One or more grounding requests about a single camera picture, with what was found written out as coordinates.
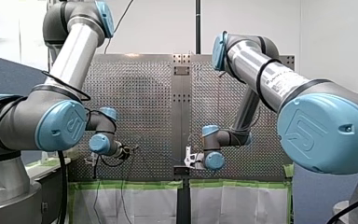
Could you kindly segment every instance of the pegboard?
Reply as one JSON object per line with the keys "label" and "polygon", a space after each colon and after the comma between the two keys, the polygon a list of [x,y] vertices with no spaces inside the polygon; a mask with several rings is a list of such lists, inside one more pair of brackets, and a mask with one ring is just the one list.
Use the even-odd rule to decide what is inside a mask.
{"label": "pegboard", "polygon": [[[85,103],[86,107],[113,107],[118,113],[117,140],[130,147],[140,147],[122,167],[100,164],[99,178],[172,179],[171,73],[170,56],[97,55],[94,58],[83,86],[83,91],[92,98]],[[92,135],[85,134],[76,146],[78,159],[69,166],[71,181],[92,177],[92,167],[84,161],[90,155],[88,141]],[[106,161],[118,162],[110,158]]]}
{"label": "pegboard", "polygon": [[[289,67],[294,66],[292,56],[283,56],[281,60]],[[175,74],[179,71],[175,69],[177,55],[97,55],[94,58],[83,86],[83,91],[92,98],[85,103],[86,107],[115,108],[117,140],[132,147],[140,146],[122,167],[100,165],[99,178],[172,180],[173,166],[184,158],[190,134],[200,133],[207,124],[222,128],[232,125],[246,85],[230,76],[219,78],[210,61],[211,56],[192,55],[191,62],[186,61],[189,74],[184,70],[178,76]],[[260,120],[252,130],[254,142],[248,147],[225,147],[227,165],[213,178],[284,179],[282,166],[291,161],[279,143],[276,116],[264,106],[260,107],[260,113]],[[200,139],[192,135],[193,150],[201,151]],[[90,155],[91,137],[92,133],[85,134],[76,146],[76,160],[69,166],[71,181],[91,180],[92,167],[84,162]],[[192,172],[193,178],[211,175]]]}

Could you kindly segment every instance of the white wall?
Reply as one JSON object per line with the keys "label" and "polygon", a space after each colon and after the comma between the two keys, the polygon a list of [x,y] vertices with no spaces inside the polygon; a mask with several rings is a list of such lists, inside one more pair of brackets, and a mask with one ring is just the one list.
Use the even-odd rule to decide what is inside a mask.
{"label": "white wall", "polygon": [[[117,25],[130,0],[106,2]],[[16,38],[7,39],[5,43],[0,40],[0,57],[45,68],[47,54],[41,39],[44,12],[40,9],[45,7],[46,0],[0,0],[0,6],[3,5],[10,16],[6,16],[6,20],[4,15],[8,13],[0,9],[0,18],[6,23],[0,25],[16,27],[16,32],[7,32]],[[214,38],[224,30],[233,34],[264,35],[277,44],[281,54],[296,55],[298,68],[299,12],[300,0],[202,0],[202,53],[212,53]],[[195,20],[194,0],[135,0],[107,53],[194,52]],[[107,40],[96,52],[103,53],[106,43]]]}
{"label": "white wall", "polygon": [[[117,23],[129,1],[106,2]],[[233,34],[264,35],[277,44],[281,54],[298,58],[299,12],[299,0],[202,0],[202,53],[211,54],[214,38],[227,30]],[[194,52],[195,27],[194,0],[134,1],[107,53]],[[103,53],[104,46],[97,53]]]}
{"label": "white wall", "polygon": [[358,91],[358,1],[302,0],[300,72]]}
{"label": "white wall", "polygon": [[0,58],[48,68],[42,34],[46,0],[0,0]]}

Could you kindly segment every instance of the robotic arm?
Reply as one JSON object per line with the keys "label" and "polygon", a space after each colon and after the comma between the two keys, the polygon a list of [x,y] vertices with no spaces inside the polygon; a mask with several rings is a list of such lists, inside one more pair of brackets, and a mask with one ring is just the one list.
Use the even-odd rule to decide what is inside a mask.
{"label": "robotic arm", "polygon": [[358,173],[358,93],[330,80],[302,77],[280,64],[278,55],[265,37],[223,33],[216,38],[214,68],[227,71],[248,89],[233,128],[225,131],[212,125],[202,129],[203,166],[223,166],[220,147],[236,144],[232,137],[227,139],[238,136],[238,130],[242,130],[241,144],[246,143],[260,99],[278,114],[278,135],[294,162],[316,173]]}
{"label": "robotic arm", "polygon": [[[95,131],[89,148],[122,160],[129,151],[115,140],[117,112],[90,110],[81,91],[95,50],[113,36],[113,19],[105,2],[60,2],[44,20],[44,39],[54,64],[44,84],[28,97],[0,95],[0,223],[40,223],[40,186],[30,185],[22,150],[64,151],[85,131]],[[18,214],[13,217],[12,206]]]}

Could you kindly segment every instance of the blue joint cap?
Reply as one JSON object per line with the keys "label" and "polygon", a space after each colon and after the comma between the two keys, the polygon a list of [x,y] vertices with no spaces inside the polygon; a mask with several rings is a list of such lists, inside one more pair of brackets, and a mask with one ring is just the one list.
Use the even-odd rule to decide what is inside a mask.
{"label": "blue joint cap", "polygon": [[86,110],[77,101],[53,105],[36,126],[34,140],[43,151],[63,151],[77,144],[86,130]]}
{"label": "blue joint cap", "polygon": [[106,154],[110,150],[110,141],[104,134],[97,133],[89,140],[89,150],[99,155]]}
{"label": "blue joint cap", "polygon": [[315,173],[358,173],[358,105],[342,97],[311,93],[281,110],[278,134],[286,154]]}
{"label": "blue joint cap", "polygon": [[111,107],[101,107],[100,111],[103,112],[107,117],[113,119],[114,121],[117,120],[117,111]]}
{"label": "blue joint cap", "polygon": [[100,13],[101,21],[103,22],[106,38],[112,38],[115,33],[115,26],[113,24],[113,16],[109,6],[104,1],[95,1],[95,4]]}
{"label": "blue joint cap", "polygon": [[219,126],[217,125],[207,125],[202,127],[202,137],[208,136],[212,133],[218,132]]}
{"label": "blue joint cap", "polygon": [[205,168],[208,170],[217,171],[223,168],[225,165],[225,158],[220,152],[211,152],[204,159]]}
{"label": "blue joint cap", "polygon": [[219,35],[214,40],[213,54],[212,54],[212,65],[216,71],[225,70],[225,44],[227,41],[227,34]]}
{"label": "blue joint cap", "polygon": [[252,141],[253,141],[253,135],[252,135],[252,133],[249,133],[248,139],[246,139],[245,145],[246,146],[251,145]]}

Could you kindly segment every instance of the white floor cover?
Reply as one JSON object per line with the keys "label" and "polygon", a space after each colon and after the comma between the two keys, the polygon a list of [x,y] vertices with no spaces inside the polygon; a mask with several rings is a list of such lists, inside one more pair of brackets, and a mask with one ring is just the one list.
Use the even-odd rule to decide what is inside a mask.
{"label": "white floor cover", "polygon": [[[76,190],[70,223],[99,224],[96,189]],[[288,189],[193,188],[192,224],[286,224]],[[132,224],[175,224],[177,189],[123,189]],[[99,189],[95,203],[102,224],[130,224],[120,189]]]}

